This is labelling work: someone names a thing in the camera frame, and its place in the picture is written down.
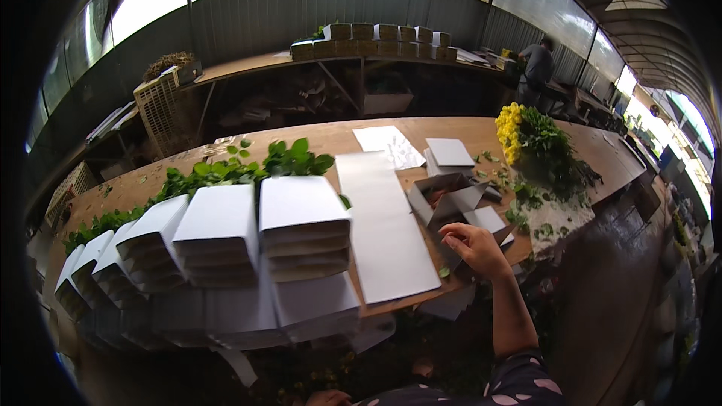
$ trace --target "flat cardboard sheet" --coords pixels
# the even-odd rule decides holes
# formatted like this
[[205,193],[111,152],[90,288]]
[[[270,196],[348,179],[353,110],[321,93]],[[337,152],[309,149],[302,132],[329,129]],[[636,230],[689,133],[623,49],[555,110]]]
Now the flat cardboard sheet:
[[420,167],[426,161],[396,126],[354,129],[364,152],[383,150],[396,169]]
[[336,157],[341,191],[352,204],[351,243],[366,304],[441,286],[436,268],[383,152]]
[[464,143],[456,138],[427,138],[431,152],[439,167],[475,167],[476,164]]
[[259,230],[349,220],[351,215],[323,176],[284,176],[261,183]]

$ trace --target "work table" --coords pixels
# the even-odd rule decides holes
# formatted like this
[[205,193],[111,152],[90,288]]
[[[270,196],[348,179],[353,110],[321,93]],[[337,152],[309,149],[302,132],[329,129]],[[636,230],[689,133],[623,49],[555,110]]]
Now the work table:
[[[428,147],[425,141],[426,138],[458,138],[464,142],[466,149],[472,156],[489,150],[493,156],[503,160],[501,145],[496,135],[494,118],[490,117],[385,118],[329,122],[253,132],[223,139],[217,145],[200,146],[130,171],[103,183],[99,188],[91,189],[71,201],[71,217],[65,226],[59,228],[50,248],[46,283],[43,290],[46,303],[54,309],[63,310],[57,304],[53,291],[65,261],[65,248],[62,240],[67,238],[68,233],[77,230],[79,224],[83,221],[90,224],[94,215],[100,217],[104,211],[113,211],[115,209],[125,211],[130,210],[135,205],[144,205],[149,197],[155,196],[160,191],[166,179],[165,172],[167,168],[178,168],[182,173],[188,174],[195,163],[203,160],[204,157],[213,156],[214,153],[216,155],[223,154],[224,147],[229,142],[238,146],[241,138],[248,138],[253,141],[253,145],[248,148],[250,157],[244,159],[246,163],[257,161],[261,164],[267,156],[268,144],[275,140],[285,140],[290,144],[298,138],[308,138],[309,150],[316,154],[328,153],[335,156],[343,153],[359,152],[361,147],[356,141],[353,130],[386,125],[395,125],[420,153]],[[586,161],[604,180],[603,184],[598,183],[594,188],[588,190],[592,204],[598,203],[617,192],[645,171],[638,158],[624,146],[617,134],[567,122],[557,122],[557,125],[569,134],[571,143],[578,153],[578,158]],[[499,163],[482,158],[476,165],[475,170],[483,170],[491,175],[492,169],[499,168]],[[397,171],[396,174],[404,190],[408,190],[413,182],[427,177],[426,168],[424,167],[405,169]],[[335,167],[329,169],[326,177],[334,188],[339,191]],[[515,197],[514,193],[509,190],[502,192],[502,194],[501,203],[494,204],[494,209],[501,216],[508,210],[510,201]],[[428,232],[423,229],[422,233],[432,261],[438,270],[444,266],[443,257],[438,252],[432,239],[429,238]],[[520,234],[518,230],[514,230],[514,234],[516,239],[505,253],[511,265],[524,260],[531,251],[530,237]],[[353,261],[349,268],[349,274],[358,297],[363,298]],[[437,298],[443,293],[455,291],[463,285],[461,280],[451,275],[442,281],[440,288],[434,291],[387,303],[362,304],[361,315],[383,314],[412,306]]]

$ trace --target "stack of boxes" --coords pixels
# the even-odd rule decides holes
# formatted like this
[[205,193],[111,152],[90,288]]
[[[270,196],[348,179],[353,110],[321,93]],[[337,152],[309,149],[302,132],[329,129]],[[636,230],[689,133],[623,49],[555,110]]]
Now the stack of boxes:
[[323,39],[291,44],[294,61],[359,55],[456,61],[449,33],[387,23],[332,23]]

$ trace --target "white paper sheet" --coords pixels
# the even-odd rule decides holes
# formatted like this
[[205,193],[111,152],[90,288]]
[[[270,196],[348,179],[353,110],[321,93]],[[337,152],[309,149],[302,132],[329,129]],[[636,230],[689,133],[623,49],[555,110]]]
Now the white paper sheet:
[[396,169],[420,167],[426,161],[396,126],[354,129],[364,152],[383,150]]
[[366,304],[441,286],[416,218],[383,152],[336,157],[341,191],[351,200],[351,243]]
[[475,167],[476,164],[464,143],[456,138],[427,138],[431,152],[439,167]]

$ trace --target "corrugated metal wall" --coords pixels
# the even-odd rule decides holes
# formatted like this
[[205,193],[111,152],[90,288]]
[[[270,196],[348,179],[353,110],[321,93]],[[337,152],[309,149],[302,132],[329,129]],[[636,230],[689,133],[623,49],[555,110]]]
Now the corrugated metal wall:
[[[284,50],[295,39],[334,22],[408,23],[451,33],[452,44],[520,51],[543,32],[481,0],[198,0],[193,4],[196,54],[205,66]],[[29,191],[115,108],[133,99],[143,72],[160,56],[191,49],[188,9],[173,11],[123,40],[80,77],[42,129],[29,155]],[[555,76],[573,83],[582,58],[560,47]]]
[[[520,52],[529,44],[538,44],[544,34],[541,29],[521,18],[492,7],[481,45],[497,53],[501,49]],[[554,77],[563,83],[574,83],[584,59],[563,44],[554,50],[552,57],[555,63]]]
[[486,7],[480,0],[199,0],[196,53],[204,65],[216,65],[283,50],[337,19],[426,26],[474,49]]

